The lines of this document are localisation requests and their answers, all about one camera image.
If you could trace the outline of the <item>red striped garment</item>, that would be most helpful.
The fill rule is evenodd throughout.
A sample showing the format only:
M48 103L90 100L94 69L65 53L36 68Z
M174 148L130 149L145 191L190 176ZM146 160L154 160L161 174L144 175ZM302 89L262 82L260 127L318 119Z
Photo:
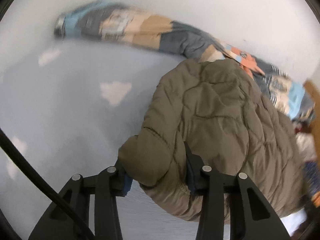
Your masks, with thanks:
M307 121L294 120L292 122L295 134L297 133L311 133L312 127L311 123Z

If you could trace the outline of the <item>patchwork rolled quilt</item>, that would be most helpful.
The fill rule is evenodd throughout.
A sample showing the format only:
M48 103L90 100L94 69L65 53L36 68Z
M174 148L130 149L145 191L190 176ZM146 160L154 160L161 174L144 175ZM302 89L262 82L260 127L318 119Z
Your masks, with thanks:
M62 13L57 38L79 37L156 50L198 62L233 59L257 83L277 110L291 120L311 122L315 102L305 88L274 64L235 48L209 33L137 7L97 0Z

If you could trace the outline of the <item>grey white folded cloth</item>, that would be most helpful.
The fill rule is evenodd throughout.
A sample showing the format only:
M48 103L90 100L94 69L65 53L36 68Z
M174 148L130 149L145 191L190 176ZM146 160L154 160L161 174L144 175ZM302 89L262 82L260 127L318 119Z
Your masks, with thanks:
M311 133L297 133L296 142L299 149L299 154L304 162L317 161L315 141Z

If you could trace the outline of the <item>light blue cloud bedsheet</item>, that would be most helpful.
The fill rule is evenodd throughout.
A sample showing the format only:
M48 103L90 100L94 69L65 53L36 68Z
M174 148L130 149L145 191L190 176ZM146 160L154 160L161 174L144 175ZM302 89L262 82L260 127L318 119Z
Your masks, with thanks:
M95 42L57 42L1 74L1 129L55 190L118 158L142 127L161 78L184 59ZM197 221L175 217L134 180L118 199L125 239L194 239ZM303 207L282 222L293 233Z

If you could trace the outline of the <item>wooden headboard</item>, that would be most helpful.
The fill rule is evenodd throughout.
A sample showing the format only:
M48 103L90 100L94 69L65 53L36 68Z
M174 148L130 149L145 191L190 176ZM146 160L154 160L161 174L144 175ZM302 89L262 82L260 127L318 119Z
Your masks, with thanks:
M311 122L310 127L315 142L319 142L319 91L311 80L306 80L304 88L315 103L315 118Z

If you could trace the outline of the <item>olive quilted hooded jacket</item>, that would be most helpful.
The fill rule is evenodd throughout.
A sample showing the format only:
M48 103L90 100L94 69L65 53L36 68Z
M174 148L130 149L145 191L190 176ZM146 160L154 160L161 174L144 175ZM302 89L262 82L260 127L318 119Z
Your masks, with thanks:
M185 60L165 74L140 132L119 149L127 174L167 213L200 218L202 197L185 184L189 147L231 176L245 172L280 217L303 206L303 161L291 120L231 60Z

